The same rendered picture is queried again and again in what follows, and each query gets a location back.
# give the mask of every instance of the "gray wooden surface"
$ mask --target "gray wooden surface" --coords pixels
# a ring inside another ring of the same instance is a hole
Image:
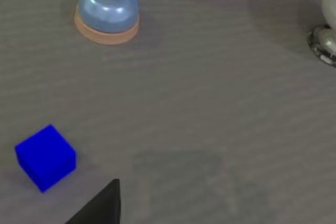
[[[320,0],[139,0],[117,47],[76,32],[76,2],[0,0],[0,223],[64,223],[120,178],[123,223],[334,224]],[[78,169],[41,194],[13,146],[49,123]]]

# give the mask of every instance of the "domed object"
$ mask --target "domed object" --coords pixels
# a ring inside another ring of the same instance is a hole
[[[132,39],[139,30],[137,0],[79,0],[75,25],[86,38],[106,45]]]

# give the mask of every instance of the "cube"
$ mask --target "cube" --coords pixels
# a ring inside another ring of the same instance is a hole
[[[49,125],[15,146],[19,165],[43,193],[76,169],[76,152]]]

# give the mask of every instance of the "blue cube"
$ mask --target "blue cube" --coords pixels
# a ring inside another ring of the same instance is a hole
[[[76,152],[49,125],[15,146],[21,168],[43,193],[76,169]]]

